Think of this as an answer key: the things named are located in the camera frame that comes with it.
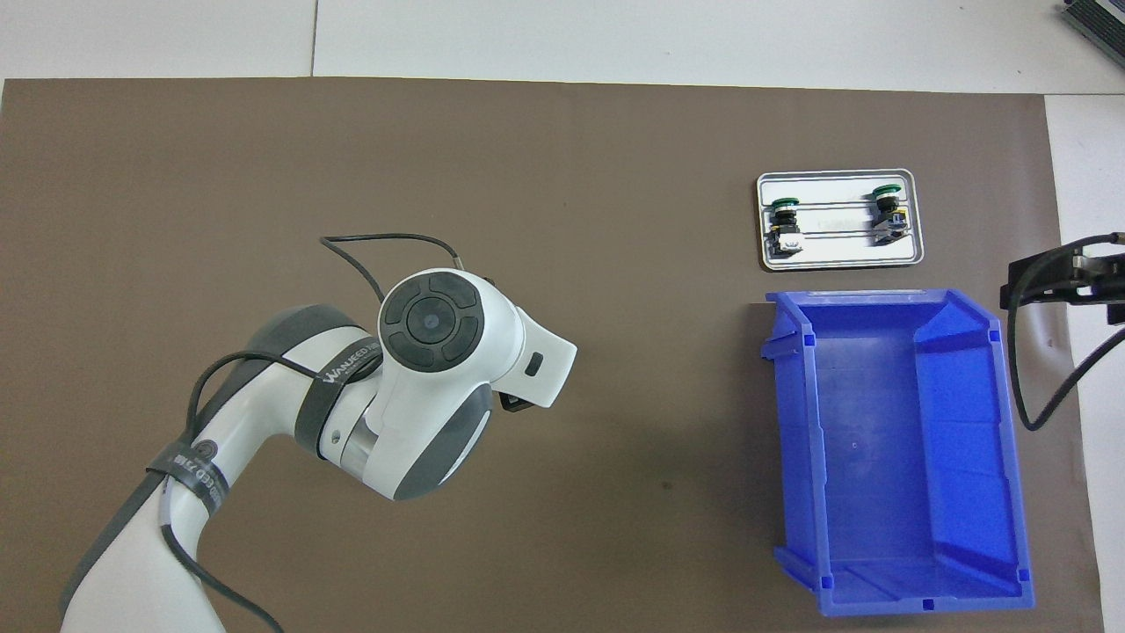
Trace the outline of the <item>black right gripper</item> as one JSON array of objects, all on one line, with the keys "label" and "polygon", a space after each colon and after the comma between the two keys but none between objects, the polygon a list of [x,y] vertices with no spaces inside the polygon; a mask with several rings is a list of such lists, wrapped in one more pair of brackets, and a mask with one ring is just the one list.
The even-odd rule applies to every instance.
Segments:
[{"label": "black right gripper", "polygon": [[[1045,251],[1012,261],[1007,266],[1007,283],[1002,284],[1002,309],[1010,308],[1012,291],[1025,273],[1040,259],[1048,255],[1051,251]],[[1084,250],[1065,250],[1030,277],[1020,296],[1020,306],[1029,302],[1082,302],[1079,289],[1094,286],[1094,281],[1100,275],[1098,266],[1084,256]],[[1107,272],[1100,277],[1100,297],[1107,306],[1107,324],[1110,327],[1124,324],[1124,253],[1107,257]]]}]

